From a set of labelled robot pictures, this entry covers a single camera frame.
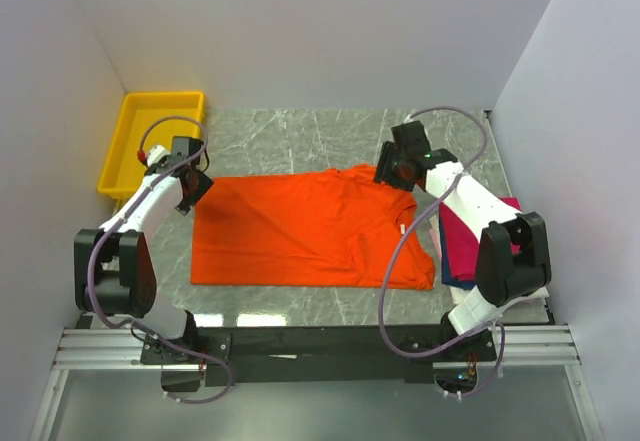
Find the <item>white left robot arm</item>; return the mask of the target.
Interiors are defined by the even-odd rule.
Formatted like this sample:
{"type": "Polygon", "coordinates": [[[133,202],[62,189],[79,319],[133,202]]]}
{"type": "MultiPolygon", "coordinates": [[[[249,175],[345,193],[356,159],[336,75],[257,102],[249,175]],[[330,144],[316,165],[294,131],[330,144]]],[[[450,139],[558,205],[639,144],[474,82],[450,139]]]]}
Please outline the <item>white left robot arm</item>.
{"type": "Polygon", "coordinates": [[[143,151],[146,166],[134,195],[97,229],[82,229],[74,239],[74,298],[109,327],[128,325],[164,341],[176,362],[193,360],[200,349],[194,316],[157,293],[148,242],[176,210],[187,214],[213,186],[199,168],[206,143],[176,136],[171,148],[143,151]]]}

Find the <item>orange t shirt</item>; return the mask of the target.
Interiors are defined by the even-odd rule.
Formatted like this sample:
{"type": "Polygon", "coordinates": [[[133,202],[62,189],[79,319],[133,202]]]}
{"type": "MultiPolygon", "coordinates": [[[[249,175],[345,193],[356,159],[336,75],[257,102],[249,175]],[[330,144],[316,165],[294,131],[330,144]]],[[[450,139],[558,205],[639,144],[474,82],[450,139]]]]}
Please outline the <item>orange t shirt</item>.
{"type": "Polygon", "coordinates": [[[430,290],[435,265],[417,236],[411,193],[366,164],[302,174],[224,177],[197,203],[196,286],[430,290]]]}

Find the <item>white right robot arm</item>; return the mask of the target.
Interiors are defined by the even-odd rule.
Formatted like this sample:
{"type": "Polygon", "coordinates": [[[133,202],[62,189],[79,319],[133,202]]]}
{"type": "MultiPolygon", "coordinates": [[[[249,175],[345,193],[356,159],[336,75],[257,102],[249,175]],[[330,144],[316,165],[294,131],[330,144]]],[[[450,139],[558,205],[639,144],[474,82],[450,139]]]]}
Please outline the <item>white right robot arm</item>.
{"type": "Polygon", "coordinates": [[[475,287],[447,313],[449,329],[438,338],[442,354],[460,360],[474,347],[470,331],[550,283],[546,224],[539,214],[523,213],[492,194],[448,150],[432,149],[421,122],[391,132],[374,180],[405,191],[419,187],[444,204],[478,242],[475,287]]]}

